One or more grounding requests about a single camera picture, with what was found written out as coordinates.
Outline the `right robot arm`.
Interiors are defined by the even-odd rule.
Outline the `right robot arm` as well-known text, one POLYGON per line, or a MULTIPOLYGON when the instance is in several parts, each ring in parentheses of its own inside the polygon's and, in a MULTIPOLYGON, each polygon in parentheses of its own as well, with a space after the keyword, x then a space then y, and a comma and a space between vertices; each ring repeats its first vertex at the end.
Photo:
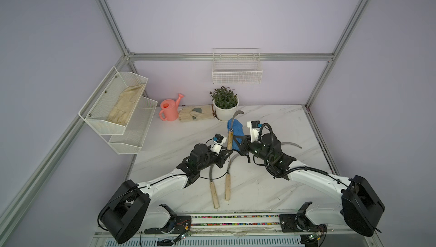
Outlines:
POLYGON ((303 164, 281 150, 275 135, 266 134, 255 141, 250 136, 234 136, 233 144, 242 155, 263 160, 267 172, 274 178, 300 182, 334 199, 338 206, 310 208, 306 202, 300 209, 300 230, 305 224, 347 225, 356 233, 371 237, 386 209, 368 180, 359 175, 341 177, 303 164))

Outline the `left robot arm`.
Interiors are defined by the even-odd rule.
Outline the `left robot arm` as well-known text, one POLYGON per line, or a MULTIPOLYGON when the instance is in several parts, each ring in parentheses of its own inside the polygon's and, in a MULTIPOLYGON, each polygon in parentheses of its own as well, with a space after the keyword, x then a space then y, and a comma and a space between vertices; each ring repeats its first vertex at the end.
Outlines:
POLYGON ((149 222, 152 228, 167 226, 170 219, 176 217, 171 208, 160 204, 161 209, 149 211, 149 206, 192 185, 201 177, 202 170, 214 165, 222 168, 232 152, 221 144, 196 144, 190 155, 170 173, 143 183, 123 182, 99 212, 98 226, 110 232, 119 244, 130 240, 139 230, 147 229, 149 222))

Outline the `blue fluffy rag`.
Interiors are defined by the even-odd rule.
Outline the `blue fluffy rag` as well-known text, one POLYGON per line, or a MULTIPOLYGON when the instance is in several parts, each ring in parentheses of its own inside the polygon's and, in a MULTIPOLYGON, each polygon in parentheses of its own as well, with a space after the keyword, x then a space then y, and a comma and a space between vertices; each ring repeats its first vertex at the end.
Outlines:
POLYGON ((232 137, 232 149, 239 151, 239 145, 243 142, 244 138, 243 125, 237 120, 233 120, 233 137, 232 137))

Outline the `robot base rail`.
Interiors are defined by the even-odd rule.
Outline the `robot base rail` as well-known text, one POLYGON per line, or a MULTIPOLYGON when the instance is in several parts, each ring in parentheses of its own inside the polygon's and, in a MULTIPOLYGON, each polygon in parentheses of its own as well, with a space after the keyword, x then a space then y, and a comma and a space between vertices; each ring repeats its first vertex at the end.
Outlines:
POLYGON ((378 235, 364 237, 340 225, 311 232, 286 232, 278 213, 191 214, 171 233, 137 232, 125 247, 380 247, 378 235))

